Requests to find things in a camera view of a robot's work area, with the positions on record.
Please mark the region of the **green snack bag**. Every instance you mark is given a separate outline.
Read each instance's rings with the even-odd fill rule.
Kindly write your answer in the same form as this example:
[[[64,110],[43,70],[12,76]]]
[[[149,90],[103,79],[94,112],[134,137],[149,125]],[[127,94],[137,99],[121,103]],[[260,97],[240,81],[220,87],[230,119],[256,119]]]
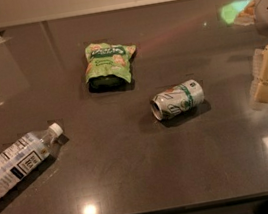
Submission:
[[[87,58],[86,82],[92,89],[110,88],[130,83],[130,60],[136,46],[94,43],[85,49]]]

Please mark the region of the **clear plastic tea bottle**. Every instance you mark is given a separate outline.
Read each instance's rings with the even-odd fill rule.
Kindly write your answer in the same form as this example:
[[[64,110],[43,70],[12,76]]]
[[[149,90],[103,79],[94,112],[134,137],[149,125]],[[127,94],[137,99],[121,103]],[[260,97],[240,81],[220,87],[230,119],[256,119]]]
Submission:
[[[0,199],[49,157],[62,134],[59,124],[53,123],[46,130],[25,134],[0,153]]]

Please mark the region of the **silver green 7up can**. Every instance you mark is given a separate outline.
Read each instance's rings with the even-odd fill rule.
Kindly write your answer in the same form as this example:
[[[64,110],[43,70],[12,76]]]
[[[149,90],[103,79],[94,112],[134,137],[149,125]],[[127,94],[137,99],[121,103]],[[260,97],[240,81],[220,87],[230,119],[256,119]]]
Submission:
[[[155,95],[151,100],[151,109],[159,121],[170,120],[199,106],[204,100],[202,86],[192,79]]]

